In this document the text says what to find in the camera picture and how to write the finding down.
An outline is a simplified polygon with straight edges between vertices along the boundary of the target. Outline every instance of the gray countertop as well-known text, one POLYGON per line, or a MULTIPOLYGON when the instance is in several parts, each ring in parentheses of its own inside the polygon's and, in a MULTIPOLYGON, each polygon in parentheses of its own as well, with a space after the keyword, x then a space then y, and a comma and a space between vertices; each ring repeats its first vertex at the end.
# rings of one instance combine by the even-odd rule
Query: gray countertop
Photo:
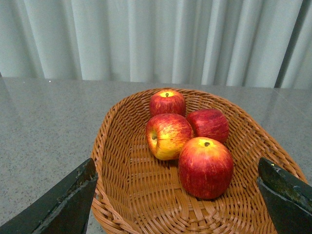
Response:
MULTIPOLYGON (((156 87, 202 90, 237 104, 279 142, 312 184, 311 91, 0 78, 0 226, 90 157, 111 106, 156 87)), ((105 233, 92 212, 87 233, 105 233)))

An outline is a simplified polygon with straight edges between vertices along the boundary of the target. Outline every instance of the basket weave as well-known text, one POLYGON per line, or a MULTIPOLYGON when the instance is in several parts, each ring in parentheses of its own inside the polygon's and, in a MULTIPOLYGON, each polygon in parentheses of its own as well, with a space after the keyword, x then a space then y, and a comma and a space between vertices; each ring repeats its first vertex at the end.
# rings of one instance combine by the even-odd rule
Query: basket weave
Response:
POLYGON ((156 159, 146 143, 150 97, 162 89, 133 94, 105 116, 91 153, 99 176, 95 219, 114 234, 276 233, 257 187, 257 165, 265 156, 307 182, 298 165, 237 105, 202 91, 174 89, 185 96, 187 113, 216 108, 230 127, 225 142, 234 158, 230 187, 214 200, 189 195, 179 183, 177 160, 156 159))

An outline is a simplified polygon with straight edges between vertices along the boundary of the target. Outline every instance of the wicker basket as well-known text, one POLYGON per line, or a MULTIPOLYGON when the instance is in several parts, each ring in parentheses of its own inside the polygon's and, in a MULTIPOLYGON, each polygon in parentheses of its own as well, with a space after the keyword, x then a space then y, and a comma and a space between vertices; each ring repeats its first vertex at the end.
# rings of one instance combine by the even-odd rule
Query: wicker basket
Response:
POLYGON ((234 158, 230 187, 214 200, 189 195, 179 183, 177 160, 156 159, 146 144, 150 97, 161 89, 133 94, 105 116, 91 154, 99 175, 92 204, 96 220, 115 234, 276 233, 257 187, 258 161, 265 156, 307 182, 298 165, 237 105, 202 91, 174 89, 185 96, 187 113, 216 108, 230 126, 225 142, 234 158))

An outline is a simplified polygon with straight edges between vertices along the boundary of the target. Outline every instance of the curtain fold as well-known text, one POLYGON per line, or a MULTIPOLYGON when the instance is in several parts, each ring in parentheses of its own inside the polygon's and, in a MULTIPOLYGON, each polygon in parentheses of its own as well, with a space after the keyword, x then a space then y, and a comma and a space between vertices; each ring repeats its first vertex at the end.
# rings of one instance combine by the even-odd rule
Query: curtain fold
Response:
POLYGON ((310 0, 0 0, 0 72, 312 89, 311 23, 310 0))

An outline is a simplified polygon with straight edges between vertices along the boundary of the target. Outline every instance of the yellow-red apple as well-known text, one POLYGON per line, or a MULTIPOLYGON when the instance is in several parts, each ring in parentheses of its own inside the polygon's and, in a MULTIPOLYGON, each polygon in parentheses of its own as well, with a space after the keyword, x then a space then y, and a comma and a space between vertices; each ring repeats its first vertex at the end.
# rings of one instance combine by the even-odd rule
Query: yellow-red apple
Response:
POLYGON ((195 137, 208 137, 224 143, 229 136, 229 122, 217 109, 201 109, 186 117, 193 128, 195 137))
POLYGON ((183 145, 194 136, 186 118, 173 113, 150 118, 145 134, 152 154, 160 160, 179 158, 183 145))
POLYGON ((164 113, 175 113, 185 117, 185 98, 178 91, 165 89, 152 95, 149 108, 151 117, 164 113))
POLYGON ((178 165, 182 187, 202 199, 222 195, 234 171, 230 151, 219 141, 207 137, 194 137, 185 143, 178 165))

